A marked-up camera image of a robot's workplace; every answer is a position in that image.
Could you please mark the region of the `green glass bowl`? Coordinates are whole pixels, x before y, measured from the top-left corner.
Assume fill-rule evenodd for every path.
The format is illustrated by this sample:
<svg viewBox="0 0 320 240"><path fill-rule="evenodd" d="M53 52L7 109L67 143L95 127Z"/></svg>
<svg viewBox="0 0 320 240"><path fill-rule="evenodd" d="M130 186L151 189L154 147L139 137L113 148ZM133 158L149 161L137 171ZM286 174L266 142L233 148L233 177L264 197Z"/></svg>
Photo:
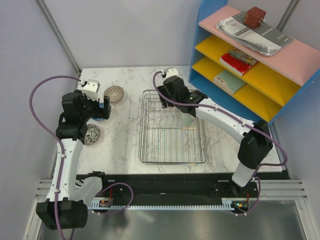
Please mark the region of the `green glass bowl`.
<svg viewBox="0 0 320 240"><path fill-rule="evenodd" d="M182 120L182 123L185 125L185 126L190 126L192 125L192 123L194 122L195 118L188 114L188 113L183 113L181 112L180 113L180 117L181 117L181 120Z"/></svg>

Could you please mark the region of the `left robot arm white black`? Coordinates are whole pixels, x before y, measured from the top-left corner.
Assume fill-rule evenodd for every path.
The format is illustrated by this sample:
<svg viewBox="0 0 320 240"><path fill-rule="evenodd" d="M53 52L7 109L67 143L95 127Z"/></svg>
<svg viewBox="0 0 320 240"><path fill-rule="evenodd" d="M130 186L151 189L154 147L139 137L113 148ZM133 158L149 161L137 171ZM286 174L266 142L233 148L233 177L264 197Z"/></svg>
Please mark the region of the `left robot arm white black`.
<svg viewBox="0 0 320 240"><path fill-rule="evenodd" d="M83 184L76 187L87 122L91 118L109 119L109 97L103 98L103 107L100 107L97 93L76 90L63 95L61 104L63 112L54 134L58 140L54 175L45 201L36 206L36 214L50 230L83 228L93 199L96 195L104 197L110 191L101 171L87 174Z"/></svg>

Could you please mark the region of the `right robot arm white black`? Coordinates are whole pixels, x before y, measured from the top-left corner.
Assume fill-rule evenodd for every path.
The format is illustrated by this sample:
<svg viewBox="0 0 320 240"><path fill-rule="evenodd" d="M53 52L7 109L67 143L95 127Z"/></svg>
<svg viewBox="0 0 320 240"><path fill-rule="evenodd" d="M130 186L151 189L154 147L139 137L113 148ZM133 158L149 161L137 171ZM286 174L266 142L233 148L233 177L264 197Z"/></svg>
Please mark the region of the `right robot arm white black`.
<svg viewBox="0 0 320 240"><path fill-rule="evenodd" d="M177 107L182 113L205 120L233 137L240 144L237 158L239 164L232 175L229 191L235 197L247 191L247 183L254 177L258 166L273 148L267 122L253 122L224 109L206 94L189 90L182 78L171 76L163 85L153 86L164 108Z"/></svg>

